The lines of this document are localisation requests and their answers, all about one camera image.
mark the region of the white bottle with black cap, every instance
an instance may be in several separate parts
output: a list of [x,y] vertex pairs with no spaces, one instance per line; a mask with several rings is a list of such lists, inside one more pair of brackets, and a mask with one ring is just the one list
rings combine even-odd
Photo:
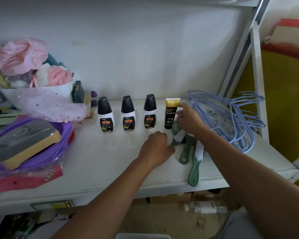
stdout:
[[104,134],[114,131],[114,116],[106,96],[100,97],[98,101],[98,121]]
[[144,128],[146,130],[155,128],[157,119],[157,109],[154,94],[146,96],[143,112]]
[[125,132],[132,132],[135,129],[135,110],[131,96],[123,96],[121,109],[121,122]]

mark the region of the tube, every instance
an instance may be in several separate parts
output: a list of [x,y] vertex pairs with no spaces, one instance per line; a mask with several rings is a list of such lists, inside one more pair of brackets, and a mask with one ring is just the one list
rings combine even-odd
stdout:
[[166,129],[171,129],[175,118],[176,110],[178,107],[180,98],[167,98],[166,99],[166,111],[165,111],[165,125]]

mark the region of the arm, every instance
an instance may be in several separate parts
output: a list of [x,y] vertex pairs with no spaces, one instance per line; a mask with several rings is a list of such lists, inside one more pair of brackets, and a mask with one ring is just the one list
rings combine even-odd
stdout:
[[139,156],[102,193],[66,223],[51,239],[112,239],[116,237],[133,197],[148,174],[173,153],[166,133],[151,134]]
[[299,187],[212,132],[187,104],[178,124],[198,139],[266,238],[299,238]]

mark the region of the star print mesh fabric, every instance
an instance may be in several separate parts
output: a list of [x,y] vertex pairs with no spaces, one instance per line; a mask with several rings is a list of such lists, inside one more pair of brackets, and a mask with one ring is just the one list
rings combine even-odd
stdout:
[[48,89],[20,89],[18,98],[27,115],[50,122],[81,121],[88,114],[85,104],[73,103]]

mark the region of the yellow panel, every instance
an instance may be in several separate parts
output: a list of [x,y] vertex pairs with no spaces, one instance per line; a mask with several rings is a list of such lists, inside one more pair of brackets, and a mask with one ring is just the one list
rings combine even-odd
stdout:
[[[264,50],[261,54],[270,144],[294,162],[299,157],[299,60]],[[233,97],[245,90],[255,90],[251,60]],[[256,112],[256,105],[243,109]]]

